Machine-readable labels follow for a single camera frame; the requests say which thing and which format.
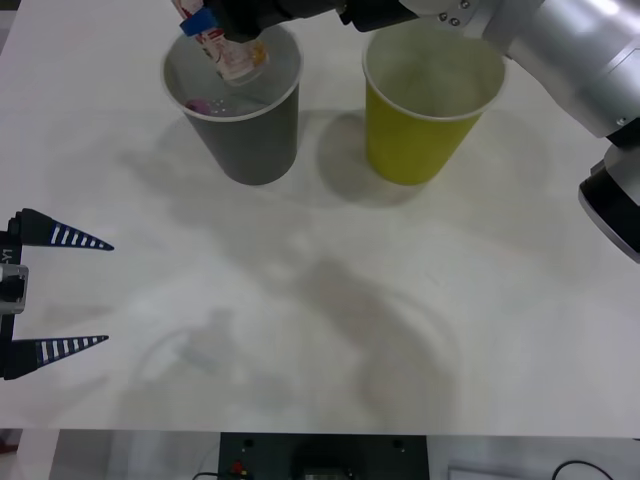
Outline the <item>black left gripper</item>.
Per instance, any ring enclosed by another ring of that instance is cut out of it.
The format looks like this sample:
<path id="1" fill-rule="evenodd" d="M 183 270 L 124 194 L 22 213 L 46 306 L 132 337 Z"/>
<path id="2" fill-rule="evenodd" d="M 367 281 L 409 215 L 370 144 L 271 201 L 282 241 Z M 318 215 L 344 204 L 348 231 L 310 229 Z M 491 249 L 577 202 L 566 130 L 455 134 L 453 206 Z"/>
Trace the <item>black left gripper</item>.
<path id="1" fill-rule="evenodd" d="M 113 251 L 96 236 L 76 229 L 34 209 L 18 211 L 9 220 L 9 233 L 1 233 L 1 345 L 13 335 L 14 315 L 23 311 L 22 246 Z M 108 335 L 12 340 L 2 370 L 4 380 L 15 380 L 52 363 L 87 350 Z"/>

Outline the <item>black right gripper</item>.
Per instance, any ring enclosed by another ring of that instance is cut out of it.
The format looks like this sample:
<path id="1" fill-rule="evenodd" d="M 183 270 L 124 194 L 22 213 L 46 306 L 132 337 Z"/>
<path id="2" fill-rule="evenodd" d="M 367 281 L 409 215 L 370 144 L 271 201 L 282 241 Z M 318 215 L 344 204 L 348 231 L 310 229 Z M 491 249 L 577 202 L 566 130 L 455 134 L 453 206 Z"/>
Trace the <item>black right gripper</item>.
<path id="1" fill-rule="evenodd" d="M 194 37 L 217 28 L 233 42 L 255 40 L 263 30 L 293 19 L 279 1 L 210 0 L 208 8 L 200 8 L 180 24 L 185 36 Z"/>

